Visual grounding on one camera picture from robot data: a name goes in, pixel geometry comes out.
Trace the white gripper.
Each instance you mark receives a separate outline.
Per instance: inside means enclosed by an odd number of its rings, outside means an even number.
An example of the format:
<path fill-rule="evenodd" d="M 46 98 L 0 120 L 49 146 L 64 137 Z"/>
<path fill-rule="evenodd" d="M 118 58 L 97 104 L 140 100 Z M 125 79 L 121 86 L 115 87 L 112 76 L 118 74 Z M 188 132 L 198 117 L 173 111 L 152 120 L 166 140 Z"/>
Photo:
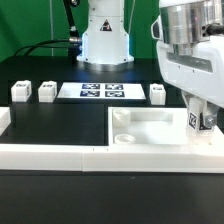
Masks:
<path fill-rule="evenodd" d="M 211 36 L 209 41 L 195 44 L 191 56 L 181 56 L 175 55 L 173 46 L 164 42 L 160 16 L 151 25 L 151 32 L 157 40 L 163 80 L 183 90 L 181 95 L 187 108 L 189 93 L 206 100 L 200 113 L 200 129 L 211 130 L 217 124 L 218 106 L 224 108 L 224 36 Z"/>

